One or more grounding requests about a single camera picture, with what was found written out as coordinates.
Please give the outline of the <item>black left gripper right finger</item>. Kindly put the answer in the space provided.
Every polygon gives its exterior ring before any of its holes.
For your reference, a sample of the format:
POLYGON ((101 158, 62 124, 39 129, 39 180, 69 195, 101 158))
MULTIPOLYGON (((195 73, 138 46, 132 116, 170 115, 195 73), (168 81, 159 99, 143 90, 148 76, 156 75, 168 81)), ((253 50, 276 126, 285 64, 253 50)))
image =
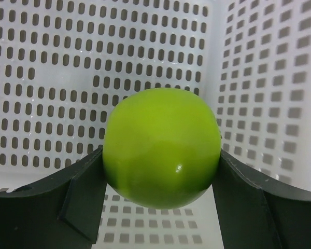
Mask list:
POLYGON ((311 248, 311 192, 222 151, 212 183, 224 248, 311 248))

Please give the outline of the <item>green apple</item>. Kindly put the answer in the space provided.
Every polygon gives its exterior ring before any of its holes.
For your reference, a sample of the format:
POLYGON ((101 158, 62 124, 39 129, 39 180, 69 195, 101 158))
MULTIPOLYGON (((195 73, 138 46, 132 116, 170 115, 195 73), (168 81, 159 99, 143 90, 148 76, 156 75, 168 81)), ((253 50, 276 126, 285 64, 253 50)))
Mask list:
POLYGON ((121 196, 154 209, 177 209, 212 184, 221 152, 209 105, 176 88, 135 93, 117 104, 104 134, 107 183, 121 196))

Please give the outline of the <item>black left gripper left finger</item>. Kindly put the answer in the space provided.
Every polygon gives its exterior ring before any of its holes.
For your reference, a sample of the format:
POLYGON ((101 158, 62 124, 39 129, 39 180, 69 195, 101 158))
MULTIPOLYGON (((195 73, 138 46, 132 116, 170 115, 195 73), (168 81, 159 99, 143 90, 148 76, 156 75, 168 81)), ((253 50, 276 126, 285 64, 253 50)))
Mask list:
POLYGON ((91 248, 106 192, 99 147, 76 163, 0 192, 0 248, 91 248))

